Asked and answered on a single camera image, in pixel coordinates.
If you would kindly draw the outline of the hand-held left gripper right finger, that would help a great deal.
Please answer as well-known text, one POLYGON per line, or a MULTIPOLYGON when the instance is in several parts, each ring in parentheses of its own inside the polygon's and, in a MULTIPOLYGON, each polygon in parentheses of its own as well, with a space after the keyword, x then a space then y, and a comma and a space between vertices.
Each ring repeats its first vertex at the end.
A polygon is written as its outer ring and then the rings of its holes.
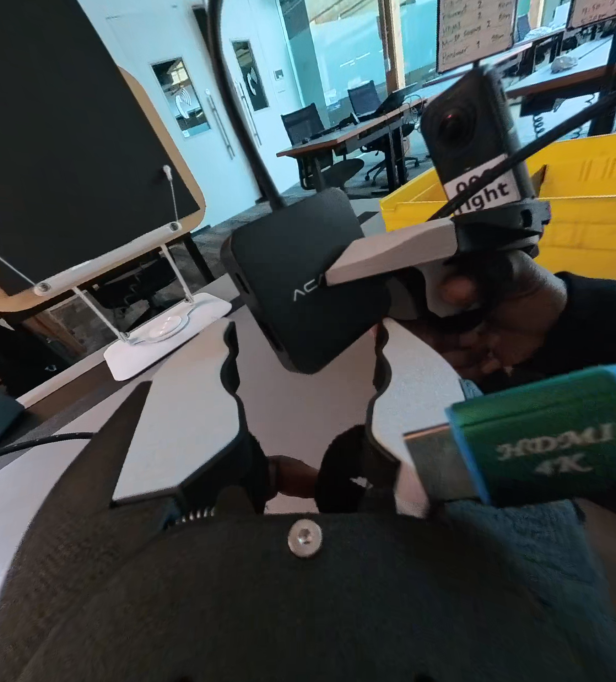
POLYGON ((374 452, 370 481, 391 488, 404 516, 425 517, 439 504, 478 499, 446 414, 472 396, 473 386, 396 320, 380 324, 375 358, 375 395, 365 421, 374 452))

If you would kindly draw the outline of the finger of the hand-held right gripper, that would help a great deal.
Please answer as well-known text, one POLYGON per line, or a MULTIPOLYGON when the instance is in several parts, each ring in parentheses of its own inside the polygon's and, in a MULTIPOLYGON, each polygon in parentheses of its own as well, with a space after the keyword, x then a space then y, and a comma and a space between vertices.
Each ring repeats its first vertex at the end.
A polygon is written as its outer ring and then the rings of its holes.
POLYGON ((325 273, 327 285, 342 285, 408 267, 449 259, 457 252, 454 221, 442 218, 355 240, 325 273))

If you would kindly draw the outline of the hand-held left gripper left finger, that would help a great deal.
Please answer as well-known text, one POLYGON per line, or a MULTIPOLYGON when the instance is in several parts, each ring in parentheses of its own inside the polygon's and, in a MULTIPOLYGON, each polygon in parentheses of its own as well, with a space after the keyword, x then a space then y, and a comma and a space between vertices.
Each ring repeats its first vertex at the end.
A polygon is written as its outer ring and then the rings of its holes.
POLYGON ((216 321, 152 376, 118 475, 117 504, 173 496, 211 504, 250 465, 247 421, 238 396, 238 338, 216 321))

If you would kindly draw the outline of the black HDMI adapter box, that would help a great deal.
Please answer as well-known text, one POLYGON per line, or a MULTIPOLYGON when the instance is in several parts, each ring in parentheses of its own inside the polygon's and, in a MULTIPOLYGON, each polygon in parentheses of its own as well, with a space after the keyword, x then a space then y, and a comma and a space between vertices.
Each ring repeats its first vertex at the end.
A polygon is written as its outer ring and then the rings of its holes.
POLYGON ((328 188, 241 226, 221 261, 283 367, 315 374, 388 312, 381 276, 329 286, 327 270, 363 238, 347 195, 328 188))

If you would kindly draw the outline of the braided HDMI cable green plugs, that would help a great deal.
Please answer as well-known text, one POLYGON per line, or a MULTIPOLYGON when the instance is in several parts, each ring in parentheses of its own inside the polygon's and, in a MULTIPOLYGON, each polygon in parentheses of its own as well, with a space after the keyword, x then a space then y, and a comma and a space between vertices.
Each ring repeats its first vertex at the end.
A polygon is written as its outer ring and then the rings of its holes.
MULTIPOLYGON (((432 219, 451 216, 476 191, 615 106, 616 91, 483 173, 432 219)), ((507 285, 480 321, 433 324, 455 333, 474 329, 507 294, 508 252, 507 285)), ((478 277, 463 272, 446 276, 434 292, 461 313, 471 312, 483 298, 478 277)), ((529 361, 514 367, 534 371, 540 381, 452 406, 450 430, 485 504, 509 507, 581 497, 616 510, 616 364, 555 373, 547 336, 529 361)))

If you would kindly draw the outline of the person's right forearm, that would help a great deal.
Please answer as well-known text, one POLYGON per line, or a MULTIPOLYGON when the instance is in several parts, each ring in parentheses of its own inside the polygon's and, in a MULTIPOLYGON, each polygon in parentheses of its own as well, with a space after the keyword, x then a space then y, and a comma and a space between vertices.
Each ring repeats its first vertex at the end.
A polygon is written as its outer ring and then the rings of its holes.
POLYGON ((616 280, 560 273, 567 304, 547 336, 557 369, 616 364, 616 280))

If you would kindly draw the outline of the person's right hand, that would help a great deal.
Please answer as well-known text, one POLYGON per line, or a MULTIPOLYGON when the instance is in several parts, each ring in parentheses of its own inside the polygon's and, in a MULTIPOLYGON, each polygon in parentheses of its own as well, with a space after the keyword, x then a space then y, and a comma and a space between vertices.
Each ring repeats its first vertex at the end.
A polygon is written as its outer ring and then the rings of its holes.
POLYGON ((475 383, 529 361, 567 304, 567 288, 560 278, 522 251, 507 256, 512 273, 507 294, 474 329, 456 333, 423 319, 401 321, 461 378, 475 383))

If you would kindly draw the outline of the person's left hand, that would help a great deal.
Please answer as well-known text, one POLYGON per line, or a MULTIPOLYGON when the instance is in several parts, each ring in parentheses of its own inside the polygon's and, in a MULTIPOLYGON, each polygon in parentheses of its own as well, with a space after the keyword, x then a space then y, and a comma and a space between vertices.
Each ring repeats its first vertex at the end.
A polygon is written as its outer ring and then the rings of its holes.
POLYGON ((288 456, 268 458, 270 497, 279 494, 298 499, 313 499, 319 471, 302 460, 288 456))

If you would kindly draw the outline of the yellow plastic bin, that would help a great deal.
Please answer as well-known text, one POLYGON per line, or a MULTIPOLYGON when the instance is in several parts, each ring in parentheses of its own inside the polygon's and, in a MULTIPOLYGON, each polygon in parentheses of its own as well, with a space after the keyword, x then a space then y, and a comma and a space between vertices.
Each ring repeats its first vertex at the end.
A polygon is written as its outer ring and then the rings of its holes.
POLYGON ((616 133, 555 142, 526 162, 545 173, 552 218, 536 261, 551 272, 616 280, 616 133))

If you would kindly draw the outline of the long office desk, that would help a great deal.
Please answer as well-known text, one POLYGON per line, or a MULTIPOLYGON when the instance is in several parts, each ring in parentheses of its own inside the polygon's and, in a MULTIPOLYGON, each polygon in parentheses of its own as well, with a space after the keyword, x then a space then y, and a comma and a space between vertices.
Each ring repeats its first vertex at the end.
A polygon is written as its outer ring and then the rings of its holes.
POLYGON ((302 164, 303 178, 311 184, 311 189, 321 191, 326 183, 320 166, 320 158, 329 151, 333 158, 337 151, 347 154, 384 139, 384 165, 387 170, 388 191, 392 192, 407 183, 407 167, 404 161, 404 144, 402 128, 406 116, 421 114, 425 107, 435 98, 423 97, 419 92, 410 96, 400 107, 370 121, 348 125, 345 128, 329 132, 320 138, 301 142, 277 153, 278 158, 291 158, 302 164))

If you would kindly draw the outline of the black office chair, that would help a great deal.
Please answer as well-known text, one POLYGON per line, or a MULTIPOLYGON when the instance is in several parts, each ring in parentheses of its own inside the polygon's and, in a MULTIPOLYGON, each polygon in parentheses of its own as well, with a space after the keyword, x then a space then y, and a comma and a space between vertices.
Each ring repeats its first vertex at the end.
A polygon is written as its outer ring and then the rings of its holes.
MULTIPOLYGON (((315 103, 281 115, 281 120, 293 147, 317 141, 331 132, 341 130, 340 124, 332 128, 325 127, 315 103)), ((364 167, 364 161, 361 158, 348 158, 345 145, 321 149, 314 157, 297 157, 299 183, 303 190, 315 190, 312 166, 315 159, 320 166, 325 185, 340 188, 343 191, 346 190, 346 183, 364 167)))
MULTIPOLYGON (((393 110, 403 106, 406 102, 408 104, 412 101, 412 96, 419 89, 419 82, 413 82, 401 89, 393 91, 386 99, 381 99, 374 81, 366 82, 356 88, 348 90, 348 96, 352 107, 353 114, 358 122, 363 123, 384 114, 391 113, 393 110)), ((412 104, 411 108, 407 110, 402 116, 399 136, 401 138, 401 151, 405 152, 405 143, 409 141, 411 133, 416 129, 421 115, 423 104, 412 104)), ((387 149, 386 140, 381 137, 361 147, 361 151, 368 152, 385 152, 387 149)), ((403 161, 408 160, 415 163, 415 167, 419 167, 420 160, 417 157, 403 156, 403 161)), ((365 174, 365 181, 371 182, 375 186, 376 180, 382 171, 386 170, 386 159, 372 166, 365 174)))

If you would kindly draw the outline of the grey office desk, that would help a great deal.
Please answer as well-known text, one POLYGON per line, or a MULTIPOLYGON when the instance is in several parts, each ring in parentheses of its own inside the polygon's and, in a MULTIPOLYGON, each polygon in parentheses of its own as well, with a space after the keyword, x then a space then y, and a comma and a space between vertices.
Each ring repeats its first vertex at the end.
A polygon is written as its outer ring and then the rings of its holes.
POLYGON ((551 64, 511 85, 506 90, 509 99, 539 95, 566 87, 600 81, 605 75, 611 50, 611 39, 585 44, 572 50, 577 63, 570 69, 554 73, 551 64))

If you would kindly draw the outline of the whiteboard on stand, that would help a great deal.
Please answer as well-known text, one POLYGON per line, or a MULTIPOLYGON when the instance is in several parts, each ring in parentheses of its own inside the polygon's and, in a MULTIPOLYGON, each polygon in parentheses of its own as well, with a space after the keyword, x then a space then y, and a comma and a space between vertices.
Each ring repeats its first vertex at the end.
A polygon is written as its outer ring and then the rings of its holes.
MULTIPOLYGON (((580 28, 593 24, 613 21, 611 44, 607 49, 605 62, 600 61, 601 53, 593 56, 592 53, 583 57, 582 64, 586 69, 582 71, 582 82, 590 81, 594 84, 600 98, 610 94, 615 89, 614 78, 616 77, 616 1, 573 1, 569 12, 567 27, 580 28), (590 59, 596 59, 595 65, 590 59)), ((588 129, 588 137, 608 134, 613 132, 616 109, 609 110, 592 120, 588 129)))
POLYGON ((517 1, 438 1, 436 71, 497 55, 514 45, 517 1))

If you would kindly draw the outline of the black board wooden edge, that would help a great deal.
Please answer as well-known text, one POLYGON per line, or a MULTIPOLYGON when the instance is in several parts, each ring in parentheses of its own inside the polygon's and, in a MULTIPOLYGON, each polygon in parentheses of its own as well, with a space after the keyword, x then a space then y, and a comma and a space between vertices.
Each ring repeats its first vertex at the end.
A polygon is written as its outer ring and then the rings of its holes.
POLYGON ((77 1, 0 1, 0 312, 200 226, 206 203, 142 84, 77 1))

